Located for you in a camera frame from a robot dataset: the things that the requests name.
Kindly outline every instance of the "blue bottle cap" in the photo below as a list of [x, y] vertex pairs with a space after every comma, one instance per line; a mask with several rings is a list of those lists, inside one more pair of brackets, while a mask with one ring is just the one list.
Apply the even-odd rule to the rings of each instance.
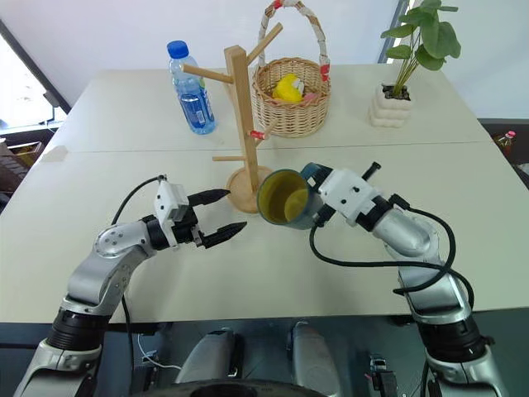
[[189, 55], [188, 45], [185, 44], [185, 41], [181, 40], [171, 41], [167, 45], [167, 51], [174, 60], [185, 58]]

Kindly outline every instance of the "green leaf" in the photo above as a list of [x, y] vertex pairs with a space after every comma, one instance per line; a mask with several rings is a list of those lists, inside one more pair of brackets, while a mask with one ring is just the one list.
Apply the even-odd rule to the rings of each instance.
[[397, 45], [389, 48], [386, 51], [386, 56], [395, 60], [407, 60], [412, 56], [412, 48], [409, 45]]
[[398, 37], [402, 39], [403, 37], [410, 36], [415, 30], [415, 28], [416, 26], [414, 25], [397, 26], [393, 29], [389, 29], [388, 31], [382, 32], [380, 38], [384, 39], [386, 37]]
[[434, 16], [441, 6], [441, 0], [424, 0], [418, 8]]
[[419, 7], [428, 7], [428, 8], [439, 8], [441, 6], [441, 0], [423, 0]]
[[449, 22], [421, 26], [421, 37], [424, 48], [434, 58], [441, 59], [447, 55], [459, 58], [461, 44], [457, 41], [454, 28]]
[[432, 24], [434, 18], [430, 13], [424, 12], [421, 8], [417, 7], [412, 8], [410, 11], [407, 12], [406, 15], [401, 15], [400, 17], [398, 17], [398, 20], [400, 22], [408, 23], [414, 26], [423, 26]]
[[417, 48], [417, 51], [415, 51], [415, 59], [419, 64], [429, 70], [439, 70], [446, 62], [444, 58], [437, 59], [428, 54], [424, 45], [420, 45], [419, 48]]
[[457, 10], [459, 10], [459, 7], [451, 7], [451, 6], [441, 6], [441, 7], [439, 7], [439, 11], [456, 12]]

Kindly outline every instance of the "wicker basket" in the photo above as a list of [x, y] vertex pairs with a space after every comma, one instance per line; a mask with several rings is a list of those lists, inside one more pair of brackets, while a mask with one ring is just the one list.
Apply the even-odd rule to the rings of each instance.
[[[297, 0], [276, 0], [264, 10], [259, 31], [263, 40], [269, 19], [279, 7], [295, 7], [310, 21], [320, 46], [320, 64], [302, 58], [282, 58], [265, 63], [265, 53], [259, 55], [259, 65], [254, 74], [252, 102], [254, 114], [262, 127], [277, 120], [272, 134], [286, 137], [302, 137], [313, 134], [325, 121], [329, 108], [331, 82], [329, 58], [326, 54], [325, 35], [316, 16]], [[272, 98], [272, 89], [286, 74], [295, 73], [305, 83], [305, 94], [315, 93], [309, 101], [285, 102]]]

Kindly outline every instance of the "white pot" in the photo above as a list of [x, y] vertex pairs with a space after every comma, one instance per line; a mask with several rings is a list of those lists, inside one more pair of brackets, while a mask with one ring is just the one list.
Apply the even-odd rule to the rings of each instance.
[[412, 113], [413, 99], [386, 99], [382, 85], [374, 91], [368, 111], [373, 127], [402, 127]]

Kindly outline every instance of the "wooden mug tree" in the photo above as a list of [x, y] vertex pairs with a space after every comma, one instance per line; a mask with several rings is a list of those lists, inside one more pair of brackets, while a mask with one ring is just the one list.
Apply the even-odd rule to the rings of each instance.
[[283, 26], [278, 23], [248, 55], [238, 45], [224, 49], [228, 74], [187, 64], [182, 65], [184, 73], [221, 81], [226, 85], [235, 110], [242, 155], [216, 156], [213, 157], [213, 161], [244, 161], [245, 166], [230, 176], [226, 188], [231, 191], [228, 197], [233, 205], [245, 213], [257, 212], [257, 189], [263, 179], [272, 172], [271, 169], [257, 164], [256, 147], [263, 139], [268, 139], [276, 125], [276, 122], [272, 122], [262, 133], [254, 131], [248, 66], [282, 30]]

